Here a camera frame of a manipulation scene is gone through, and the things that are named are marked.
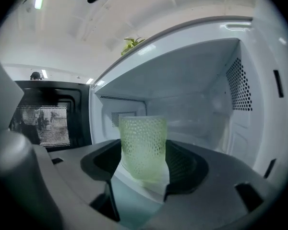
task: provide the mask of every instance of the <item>textured glass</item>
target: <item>textured glass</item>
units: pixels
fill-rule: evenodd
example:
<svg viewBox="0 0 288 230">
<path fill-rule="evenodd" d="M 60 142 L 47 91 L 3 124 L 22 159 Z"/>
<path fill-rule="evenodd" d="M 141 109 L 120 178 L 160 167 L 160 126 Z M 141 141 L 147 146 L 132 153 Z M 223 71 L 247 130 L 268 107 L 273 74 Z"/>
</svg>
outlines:
<svg viewBox="0 0 288 230">
<path fill-rule="evenodd" d="M 157 178 L 165 160 L 167 122 L 161 116 L 120 117 L 121 148 L 129 173 L 136 179 Z"/>
</svg>

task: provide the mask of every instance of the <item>green glass cup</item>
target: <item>green glass cup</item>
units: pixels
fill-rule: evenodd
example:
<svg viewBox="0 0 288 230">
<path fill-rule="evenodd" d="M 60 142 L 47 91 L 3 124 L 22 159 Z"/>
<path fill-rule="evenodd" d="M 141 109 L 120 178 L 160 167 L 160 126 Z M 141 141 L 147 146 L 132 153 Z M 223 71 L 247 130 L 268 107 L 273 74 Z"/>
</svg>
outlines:
<svg viewBox="0 0 288 230">
<path fill-rule="evenodd" d="M 162 116 L 120 117 L 119 129 L 124 164 L 143 181 L 155 180 L 165 161 L 167 122 Z"/>
</svg>

